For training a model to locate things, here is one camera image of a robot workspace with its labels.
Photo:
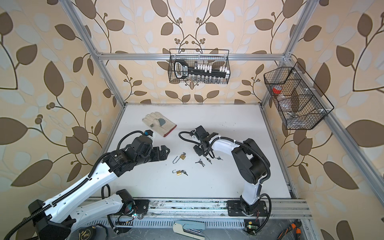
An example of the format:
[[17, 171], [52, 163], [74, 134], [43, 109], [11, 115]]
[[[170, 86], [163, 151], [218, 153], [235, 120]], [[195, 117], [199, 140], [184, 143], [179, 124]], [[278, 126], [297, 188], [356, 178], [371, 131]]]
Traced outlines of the black padlock keys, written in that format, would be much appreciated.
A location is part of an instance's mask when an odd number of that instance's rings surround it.
[[197, 161], [196, 164], [200, 164], [202, 167], [205, 167], [205, 164], [203, 163], [202, 160]]

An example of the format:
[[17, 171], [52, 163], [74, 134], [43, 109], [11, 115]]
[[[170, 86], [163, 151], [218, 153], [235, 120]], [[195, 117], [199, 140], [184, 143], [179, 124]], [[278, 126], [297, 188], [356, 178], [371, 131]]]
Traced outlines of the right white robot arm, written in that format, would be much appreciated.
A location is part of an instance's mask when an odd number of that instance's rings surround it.
[[218, 133], [208, 133], [202, 126], [187, 132], [179, 132], [179, 138], [194, 144], [194, 151], [200, 157], [221, 152], [233, 157], [240, 175], [245, 180], [243, 193], [240, 196], [240, 210], [246, 216], [257, 213], [261, 198], [263, 183], [271, 177], [271, 164], [253, 139], [245, 141], [233, 140], [220, 136]]

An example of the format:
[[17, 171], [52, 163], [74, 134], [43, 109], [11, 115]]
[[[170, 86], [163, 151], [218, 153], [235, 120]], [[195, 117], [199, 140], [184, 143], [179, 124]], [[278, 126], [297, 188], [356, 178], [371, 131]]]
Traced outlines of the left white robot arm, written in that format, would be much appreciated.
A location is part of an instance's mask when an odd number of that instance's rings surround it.
[[30, 216], [23, 219], [5, 236], [6, 240], [23, 226], [32, 223], [36, 240], [65, 240], [73, 231], [103, 216], [143, 214], [131, 194], [123, 189], [97, 202], [83, 206], [98, 190], [103, 190], [134, 167], [151, 162], [165, 161], [170, 149], [153, 146], [153, 132], [140, 132], [131, 144], [101, 155], [91, 171], [78, 182], [46, 201], [36, 200], [29, 205]]

